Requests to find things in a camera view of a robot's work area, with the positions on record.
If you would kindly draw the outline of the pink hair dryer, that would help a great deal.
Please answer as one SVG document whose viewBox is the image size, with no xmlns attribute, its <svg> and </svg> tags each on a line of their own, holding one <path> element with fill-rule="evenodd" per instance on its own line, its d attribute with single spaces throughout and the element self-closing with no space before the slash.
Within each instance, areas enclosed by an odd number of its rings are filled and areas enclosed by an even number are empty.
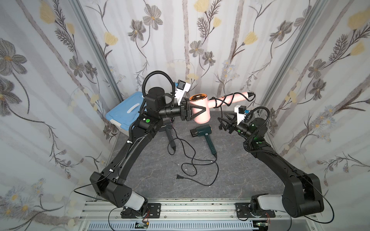
<svg viewBox="0 0 370 231">
<path fill-rule="evenodd" d="M 189 102 L 191 105 L 202 106 L 205 107 L 205 112 L 202 112 L 198 116 L 195 117 L 194 121 L 197 124 L 205 124 L 208 123 L 211 119 L 210 109 L 212 108 L 220 108 L 224 105 L 230 106 L 233 103 L 241 102 L 241 101 L 253 101 L 255 99 L 254 92 L 235 92 L 232 94 L 228 94 L 226 96 L 220 98 L 208 98 L 207 94 L 200 93 L 193 95 L 189 98 Z"/>
</svg>

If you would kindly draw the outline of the dark green hair dryer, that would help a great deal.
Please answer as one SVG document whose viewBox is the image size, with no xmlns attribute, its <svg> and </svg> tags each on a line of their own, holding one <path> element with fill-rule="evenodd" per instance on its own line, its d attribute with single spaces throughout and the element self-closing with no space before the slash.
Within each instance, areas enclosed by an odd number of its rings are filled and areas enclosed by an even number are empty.
<svg viewBox="0 0 370 231">
<path fill-rule="evenodd" d="M 210 148 L 211 154 L 214 157 L 217 157 L 217 151 L 216 148 L 211 140 L 210 135 L 212 134 L 212 128 L 210 125 L 204 125 L 200 127 L 196 127 L 194 129 L 190 130 L 192 137 L 204 137 L 206 139 L 206 142 Z"/>
</svg>

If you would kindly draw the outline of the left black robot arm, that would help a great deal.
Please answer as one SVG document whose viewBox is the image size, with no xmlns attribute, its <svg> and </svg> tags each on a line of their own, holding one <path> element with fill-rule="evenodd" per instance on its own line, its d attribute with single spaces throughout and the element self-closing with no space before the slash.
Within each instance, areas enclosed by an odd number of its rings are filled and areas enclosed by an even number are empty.
<svg viewBox="0 0 370 231">
<path fill-rule="evenodd" d="M 162 75 L 169 81 L 172 91 L 163 88 L 145 90 L 154 75 Z M 180 117 L 191 121 L 206 111 L 204 106 L 192 105 L 189 99 L 175 101 L 175 83 L 163 71 L 149 73 L 142 84 L 144 100 L 138 118 L 129 126 L 129 138 L 116 157 L 101 171 L 90 176 L 91 184 L 98 196 L 118 208 L 126 208 L 134 216 L 143 218 L 148 213 L 148 200 L 134 192 L 124 183 L 135 161 L 163 126 L 164 118 Z"/>
</svg>

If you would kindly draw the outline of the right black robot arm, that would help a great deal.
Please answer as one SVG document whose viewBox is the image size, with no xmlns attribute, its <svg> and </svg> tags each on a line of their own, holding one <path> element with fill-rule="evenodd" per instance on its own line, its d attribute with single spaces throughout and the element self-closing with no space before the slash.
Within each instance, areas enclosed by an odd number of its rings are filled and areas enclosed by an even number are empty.
<svg viewBox="0 0 370 231">
<path fill-rule="evenodd" d="M 268 210 L 288 213 L 293 218 L 320 213 L 324 210 L 321 184 L 315 174 L 307 174 L 280 156 L 265 140 L 268 118 L 254 116 L 251 110 L 238 121 L 238 113 L 219 117 L 220 128 L 237 132 L 244 139 L 243 148 L 268 166 L 283 182 L 281 195 L 258 194 L 251 197 L 249 210 L 261 216 Z"/>
</svg>

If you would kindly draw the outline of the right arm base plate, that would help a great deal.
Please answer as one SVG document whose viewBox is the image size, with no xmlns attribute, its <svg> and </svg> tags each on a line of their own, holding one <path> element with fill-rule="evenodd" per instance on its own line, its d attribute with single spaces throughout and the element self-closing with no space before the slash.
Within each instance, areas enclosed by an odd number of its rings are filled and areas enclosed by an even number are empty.
<svg viewBox="0 0 370 231">
<path fill-rule="evenodd" d="M 275 212 L 273 210 L 262 210 L 255 212 L 254 214 L 250 210 L 250 203 L 236 203 L 235 204 L 237 217 L 240 219 L 245 218 L 275 218 Z"/>
</svg>

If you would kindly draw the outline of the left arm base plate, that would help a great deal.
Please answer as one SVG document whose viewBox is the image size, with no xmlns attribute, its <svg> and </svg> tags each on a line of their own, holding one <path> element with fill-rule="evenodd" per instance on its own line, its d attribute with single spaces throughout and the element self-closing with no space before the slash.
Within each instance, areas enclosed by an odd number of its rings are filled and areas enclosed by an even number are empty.
<svg viewBox="0 0 370 231">
<path fill-rule="evenodd" d="M 161 203 L 144 203 L 139 210 L 124 207 L 120 215 L 122 218 L 160 218 Z"/>
</svg>

